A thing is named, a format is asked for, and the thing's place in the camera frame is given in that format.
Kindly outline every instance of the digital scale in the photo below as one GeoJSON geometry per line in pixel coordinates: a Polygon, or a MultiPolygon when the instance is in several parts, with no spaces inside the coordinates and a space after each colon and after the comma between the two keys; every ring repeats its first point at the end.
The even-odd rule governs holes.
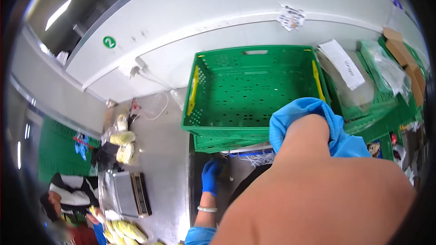
{"type": "Polygon", "coordinates": [[[128,171],[114,173],[113,184],[120,215],[132,218],[144,218],[151,215],[143,173],[128,171]]]}

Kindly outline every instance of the fluorescent light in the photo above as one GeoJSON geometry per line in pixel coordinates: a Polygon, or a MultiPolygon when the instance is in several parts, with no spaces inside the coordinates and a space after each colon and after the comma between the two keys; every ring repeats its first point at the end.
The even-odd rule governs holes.
{"type": "Polygon", "coordinates": [[[71,3],[71,0],[68,0],[59,9],[57,9],[57,11],[48,19],[47,26],[45,27],[45,30],[50,28],[50,26],[53,24],[53,22],[56,21],[56,19],[58,19],[58,17],[61,16],[61,14],[67,10],[68,5],[70,5],[70,3],[71,3]]]}
{"type": "Polygon", "coordinates": [[[20,169],[21,168],[21,142],[18,142],[17,152],[18,152],[18,169],[20,169]]]}
{"type": "Polygon", "coordinates": [[[26,123],[25,139],[27,138],[27,128],[29,128],[29,124],[26,123]]]}

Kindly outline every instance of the plastic bottle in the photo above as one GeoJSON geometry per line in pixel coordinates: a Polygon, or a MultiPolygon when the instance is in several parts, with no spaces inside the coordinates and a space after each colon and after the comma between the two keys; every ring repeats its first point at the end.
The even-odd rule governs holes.
{"type": "Polygon", "coordinates": [[[177,91],[172,89],[170,91],[170,94],[173,97],[173,99],[175,100],[175,102],[177,103],[177,105],[179,106],[180,110],[183,111],[184,102],[183,102],[182,98],[180,97],[180,95],[177,93],[177,91]]]}

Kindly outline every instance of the paper label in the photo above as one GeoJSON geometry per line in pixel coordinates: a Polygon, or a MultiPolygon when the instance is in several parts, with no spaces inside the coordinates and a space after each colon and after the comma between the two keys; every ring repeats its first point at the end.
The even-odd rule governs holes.
{"type": "Polygon", "coordinates": [[[331,63],[341,74],[342,79],[344,79],[347,87],[350,90],[354,90],[363,83],[365,79],[360,73],[357,66],[353,63],[352,59],[347,55],[341,45],[333,39],[324,44],[320,44],[320,51],[324,53],[325,56],[330,60],[331,63]]]}
{"type": "Polygon", "coordinates": [[[306,14],[303,10],[297,10],[289,7],[288,5],[282,5],[282,13],[280,14],[277,21],[288,31],[298,30],[302,27],[304,21],[306,20],[306,14]]]}

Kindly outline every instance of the cardboard box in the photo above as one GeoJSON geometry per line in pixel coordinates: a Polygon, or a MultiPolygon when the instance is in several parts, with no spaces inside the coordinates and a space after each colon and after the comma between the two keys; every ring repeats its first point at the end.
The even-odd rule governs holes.
{"type": "Polygon", "coordinates": [[[419,82],[422,78],[422,75],[419,74],[419,76],[415,75],[415,68],[411,66],[406,66],[404,68],[404,71],[406,74],[410,77],[411,80],[411,91],[413,93],[413,96],[415,97],[416,106],[421,106],[424,104],[424,95],[421,92],[421,87],[419,86],[419,82]]]}
{"type": "Polygon", "coordinates": [[[386,41],[386,47],[402,67],[411,64],[416,65],[415,59],[403,43],[403,36],[400,32],[396,32],[390,28],[384,28],[383,35],[388,39],[388,41],[386,41]]]}
{"type": "Polygon", "coordinates": [[[421,106],[424,103],[426,80],[422,76],[415,59],[404,45],[403,36],[400,32],[390,28],[384,28],[383,35],[387,38],[386,48],[389,49],[411,79],[411,91],[415,97],[416,106],[421,106]]]}

